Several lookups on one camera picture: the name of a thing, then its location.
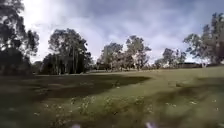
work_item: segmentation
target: blue sky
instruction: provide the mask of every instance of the blue sky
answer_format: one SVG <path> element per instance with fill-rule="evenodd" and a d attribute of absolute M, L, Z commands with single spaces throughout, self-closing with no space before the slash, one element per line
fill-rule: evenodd
<path fill-rule="evenodd" d="M 137 35 L 152 48 L 152 63 L 165 48 L 185 50 L 182 43 L 190 33 L 200 34 L 215 12 L 224 12 L 223 0 L 23 0 L 27 29 L 40 35 L 38 55 L 49 53 L 52 32 L 73 28 L 88 41 L 88 50 L 97 59 L 104 45 L 124 44 Z"/>

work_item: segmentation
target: tree trunk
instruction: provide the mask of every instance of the tree trunk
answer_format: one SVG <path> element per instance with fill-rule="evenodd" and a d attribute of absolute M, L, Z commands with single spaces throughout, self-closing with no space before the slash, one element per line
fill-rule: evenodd
<path fill-rule="evenodd" d="M 75 74 L 76 73 L 76 69 L 75 69 L 75 49 L 73 48 L 73 52 L 72 52 L 72 59 L 73 59 L 73 74 Z"/>
<path fill-rule="evenodd" d="M 78 53 L 78 52 L 76 52 L 75 74 L 77 73 L 78 61 L 79 61 L 79 53 Z"/>

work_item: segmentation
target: grass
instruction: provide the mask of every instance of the grass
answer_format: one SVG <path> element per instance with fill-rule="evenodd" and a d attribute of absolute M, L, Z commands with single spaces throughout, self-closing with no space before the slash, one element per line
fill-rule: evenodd
<path fill-rule="evenodd" d="M 224 126 L 224 67 L 0 81 L 1 128 Z"/>

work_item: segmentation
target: treeline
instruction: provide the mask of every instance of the treeline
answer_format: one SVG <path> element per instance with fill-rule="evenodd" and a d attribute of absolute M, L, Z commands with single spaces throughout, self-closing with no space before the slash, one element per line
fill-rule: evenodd
<path fill-rule="evenodd" d="M 42 61 L 31 64 L 30 57 L 38 51 L 39 36 L 25 29 L 20 15 L 23 10 L 21 0 L 0 1 L 0 75 L 28 75 L 33 72 L 78 74 L 93 69 L 122 71 L 179 68 L 185 62 L 187 53 L 194 58 L 207 59 L 212 65 L 218 65 L 224 59 L 224 17 L 222 13 L 215 13 L 210 24 L 203 27 L 201 35 L 190 34 L 183 40 L 188 45 L 186 51 L 166 48 L 162 58 L 150 66 L 149 52 L 152 49 L 145 45 L 141 37 L 130 36 L 124 43 L 126 50 L 116 42 L 106 45 L 94 64 L 87 49 L 87 41 L 69 28 L 56 29 L 48 42 L 50 54 Z"/>

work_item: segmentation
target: white cloud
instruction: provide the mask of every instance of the white cloud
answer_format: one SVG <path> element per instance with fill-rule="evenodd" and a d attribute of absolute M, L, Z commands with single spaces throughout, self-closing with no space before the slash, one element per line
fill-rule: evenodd
<path fill-rule="evenodd" d="M 100 55 L 105 44 L 111 41 L 124 44 L 128 36 L 136 34 L 152 48 L 150 62 L 153 62 L 161 57 L 166 47 L 184 50 L 184 37 L 191 32 L 199 32 L 201 25 L 211 17 L 211 11 L 217 10 L 214 7 L 206 10 L 207 3 L 213 6 L 214 3 L 200 0 L 191 1 L 193 8 L 187 13 L 180 7 L 169 7 L 170 3 L 166 0 L 142 0 L 136 4 L 131 4 L 136 1 L 130 1 L 122 4 L 124 7 L 112 9 L 103 8 L 107 4 L 103 0 L 98 0 L 96 5 L 92 5 L 90 0 L 23 1 L 25 25 L 40 35 L 38 56 L 32 60 L 41 60 L 48 54 L 48 39 L 54 29 L 73 28 L 88 41 L 88 49 L 94 59 Z"/>

